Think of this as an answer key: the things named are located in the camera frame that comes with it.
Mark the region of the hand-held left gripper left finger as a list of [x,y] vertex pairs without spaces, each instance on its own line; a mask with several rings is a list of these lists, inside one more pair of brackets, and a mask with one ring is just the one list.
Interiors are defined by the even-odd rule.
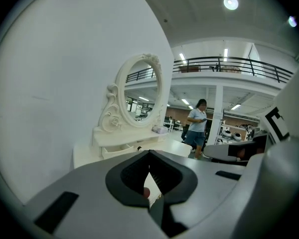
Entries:
[[146,208],[124,206],[108,191],[107,172],[135,156],[124,154],[76,168],[32,197],[24,214],[35,222],[64,192],[78,195],[53,235],[59,239],[165,239]]

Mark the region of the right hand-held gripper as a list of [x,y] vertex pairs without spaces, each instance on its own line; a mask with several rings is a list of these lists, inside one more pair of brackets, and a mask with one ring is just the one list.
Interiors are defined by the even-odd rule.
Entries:
[[273,107],[261,117],[263,129],[253,131],[250,140],[239,144],[208,145],[204,155],[226,162],[248,161],[256,154],[263,154],[272,145],[289,137],[286,123],[277,107]]

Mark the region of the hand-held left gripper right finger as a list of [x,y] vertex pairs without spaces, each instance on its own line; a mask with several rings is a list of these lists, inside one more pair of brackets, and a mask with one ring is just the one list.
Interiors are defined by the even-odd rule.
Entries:
[[243,178],[246,168],[240,165],[214,163],[158,151],[196,174],[197,185],[189,198],[170,207],[173,220],[183,231],[174,230],[175,238],[232,238],[239,216],[247,203],[241,181],[218,175],[225,171]]

